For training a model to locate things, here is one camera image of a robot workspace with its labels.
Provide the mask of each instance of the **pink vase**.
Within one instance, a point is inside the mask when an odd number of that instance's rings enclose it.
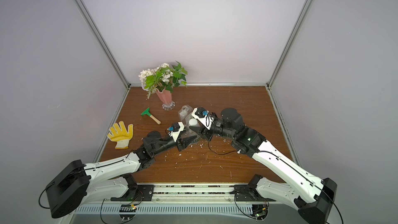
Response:
[[[172,110],[176,104],[174,101],[172,101],[172,93],[166,89],[163,89],[162,92],[160,92],[158,89],[156,89],[156,94],[159,96],[160,100],[163,102],[162,108],[166,111]]]

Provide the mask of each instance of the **metal bracket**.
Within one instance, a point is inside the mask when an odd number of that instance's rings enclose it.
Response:
[[[142,192],[142,195],[144,196],[142,198],[143,202],[150,202],[152,201],[152,195],[153,195],[153,188],[154,185],[138,185],[138,191]]]

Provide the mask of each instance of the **white backdrop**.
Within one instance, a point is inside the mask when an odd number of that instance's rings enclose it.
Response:
[[[125,76],[177,60],[188,82],[267,82],[305,0],[83,0]]]
[[[344,223],[397,223],[398,0],[314,0],[272,92]],[[331,224],[340,224],[332,208]]]
[[[55,224],[40,192],[94,160],[126,88],[73,0],[0,0],[0,19],[0,222]]]

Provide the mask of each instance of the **glove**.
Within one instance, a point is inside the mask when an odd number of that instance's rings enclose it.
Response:
[[[129,125],[128,132],[123,121],[120,121],[119,125],[117,123],[113,124],[113,127],[109,129],[108,138],[112,142],[117,142],[115,149],[127,149],[132,138],[132,124]]]

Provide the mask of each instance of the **wooden table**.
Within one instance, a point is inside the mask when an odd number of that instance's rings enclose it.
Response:
[[[134,124],[134,136],[129,148],[116,150],[115,142],[108,140],[101,161],[126,155],[131,149],[142,144],[142,137],[153,130],[166,135],[165,130],[173,122],[178,122],[178,111],[183,105],[204,107],[221,117],[221,111],[234,107],[242,115],[249,127],[263,134],[285,156],[291,159],[283,138],[272,103],[265,87],[177,87],[173,92],[176,107],[171,111],[162,109],[157,95],[147,99],[140,87],[132,87],[122,107],[117,122]],[[149,116],[141,112],[150,107],[150,112],[162,124],[157,125]],[[212,150],[224,153],[234,150],[231,141],[214,137],[210,142]],[[231,153],[219,156],[207,147],[207,141],[190,145],[178,152],[170,149],[155,157],[156,162],[149,168],[133,174],[138,183],[248,183],[254,174],[260,174],[272,181],[283,182],[274,172],[246,155]]]

